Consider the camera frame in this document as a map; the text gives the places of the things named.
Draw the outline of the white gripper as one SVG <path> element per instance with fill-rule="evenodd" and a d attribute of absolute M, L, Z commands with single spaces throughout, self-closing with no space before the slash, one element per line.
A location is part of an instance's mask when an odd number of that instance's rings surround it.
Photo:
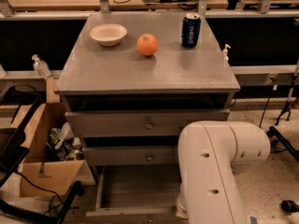
<path fill-rule="evenodd" d="M 179 194 L 177 197 L 177 211 L 176 211 L 176 216 L 182 219 L 187 219 L 188 214 L 187 214 L 187 207 L 186 207 L 186 201 L 185 201 L 185 196 L 183 193 L 183 186 L 180 186 Z"/>

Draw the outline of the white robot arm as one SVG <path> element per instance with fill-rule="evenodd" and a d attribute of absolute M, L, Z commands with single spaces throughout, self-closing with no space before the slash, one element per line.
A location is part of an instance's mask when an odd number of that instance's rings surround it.
<path fill-rule="evenodd" d="M 189 224 L 250 224 L 234 174 L 267 159 L 270 141 L 242 121 L 196 121 L 178 140 L 177 215 Z"/>

